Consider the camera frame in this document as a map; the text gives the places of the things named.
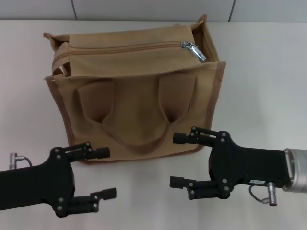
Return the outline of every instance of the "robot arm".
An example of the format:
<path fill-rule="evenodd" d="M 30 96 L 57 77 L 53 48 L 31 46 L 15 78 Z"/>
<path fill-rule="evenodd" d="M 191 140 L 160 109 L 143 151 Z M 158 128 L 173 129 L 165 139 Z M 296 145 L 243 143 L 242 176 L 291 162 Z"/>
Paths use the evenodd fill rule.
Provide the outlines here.
<path fill-rule="evenodd" d="M 10 155 L 11 170 L 0 172 L 0 210 L 47 203 L 58 217 L 98 212 L 99 201 L 115 198 L 116 189 L 74 197 L 71 162 L 107 157 L 110 157 L 109 148 L 93 150 L 87 142 L 67 148 L 53 148 L 44 163 L 16 169 L 16 161 L 26 158 L 13 153 Z"/>
<path fill-rule="evenodd" d="M 277 205 L 275 188 L 307 192 L 307 151 L 244 148 L 235 144 L 229 133 L 192 127 L 191 132 L 175 133 L 173 143 L 212 147 L 209 157 L 210 181 L 171 177 L 170 187 L 186 188 L 189 199 L 218 197 L 227 199 L 237 184 L 250 185 L 251 195 L 262 203 Z M 267 186 L 269 197 L 256 198 L 252 186 Z"/>

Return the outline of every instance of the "zipper track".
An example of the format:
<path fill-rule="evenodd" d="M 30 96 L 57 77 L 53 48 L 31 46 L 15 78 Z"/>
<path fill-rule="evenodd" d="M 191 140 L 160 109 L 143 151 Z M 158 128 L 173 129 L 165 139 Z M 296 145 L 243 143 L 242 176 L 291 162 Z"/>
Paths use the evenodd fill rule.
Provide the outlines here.
<path fill-rule="evenodd" d="M 163 43 L 161 42 L 161 43 L 150 43 L 150 44 L 143 44 L 143 45 L 101 48 L 101 49 L 95 49 L 95 50 L 91 50 L 90 48 L 78 48 L 78 49 L 84 49 L 84 50 L 68 51 L 64 54 L 56 56 L 52 62 L 52 67 L 58 60 L 60 60 L 61 58 L 67 57 L 69 55 L 117 54 L 117 53 L 127 53 L 127 52 L 143 51 L 143 50 L 151 50 L 151 49 L 181 48 L 181 47 L 182 47 L 181 42 L 163 42 Z"/>

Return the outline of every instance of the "cable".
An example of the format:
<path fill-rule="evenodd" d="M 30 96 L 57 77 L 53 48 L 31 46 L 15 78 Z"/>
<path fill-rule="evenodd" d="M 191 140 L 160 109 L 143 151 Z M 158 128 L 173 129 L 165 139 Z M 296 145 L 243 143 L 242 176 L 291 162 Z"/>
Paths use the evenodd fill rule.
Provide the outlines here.
<path fill-rule="evenodd" d="M 30 159 L 27 158 L 27 157 L 24 157 L 24 159 L 29 163 L 30 167 L 32 167 L 32 163 L 31 163 Z"/>
<path fill-rule="evenodd" d="M 251 188 L 254 187 L 253 185 L 251 185 L 249 188 L 248 188 L 248 191 L 249 191 L 249 194 L 255 199 L 257 200 L 258 202 L 260 203 L 263 203 L 263 204 L 267 204 L 269 202 L 269 199 L 268 198 L 264 198 L 264 199 L 259 199 L 258 197 L 256 197 L 253 192 L 251 191 Z"/>

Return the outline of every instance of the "tan canvas bag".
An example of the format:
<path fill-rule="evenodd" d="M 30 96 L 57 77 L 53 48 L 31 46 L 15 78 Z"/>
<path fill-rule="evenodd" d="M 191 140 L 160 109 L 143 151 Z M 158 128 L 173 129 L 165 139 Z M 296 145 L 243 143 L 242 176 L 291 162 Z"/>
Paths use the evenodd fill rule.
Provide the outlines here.
<path fill-rule="evenodd" d="M 206 15 L 193 25 L 44 36 L 55 51 L 46 80 L 70 145 L 108 146 L 111 158 L 104 161 L 201 149 L 172 144 L 172 138 L 192 126 L 211 127 L 225 62 L 218 59 Z"/>

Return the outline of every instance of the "silver cylindrical joint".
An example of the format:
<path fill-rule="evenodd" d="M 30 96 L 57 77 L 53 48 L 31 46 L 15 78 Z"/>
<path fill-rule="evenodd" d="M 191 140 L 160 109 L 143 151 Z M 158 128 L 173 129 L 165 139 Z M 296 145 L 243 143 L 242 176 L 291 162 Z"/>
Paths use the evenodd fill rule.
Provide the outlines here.
<path fill-rule="evenodd" d="M 17 153 L 10 153 L 10 170 L 16 169 L 16 156 Z"/>
<path fill-rule="evenodd" d="M 285 149 L 290 182 L 283 187 L 286 192 L 307 193 L 307 150 Z"/>
<path fill-rule="evenodd" d="M 277 205 L 276 189 L 274 183 L 272 182 L 268 182 L 268 193 L 269 193 L 269 205 L 276 206 Z"/>

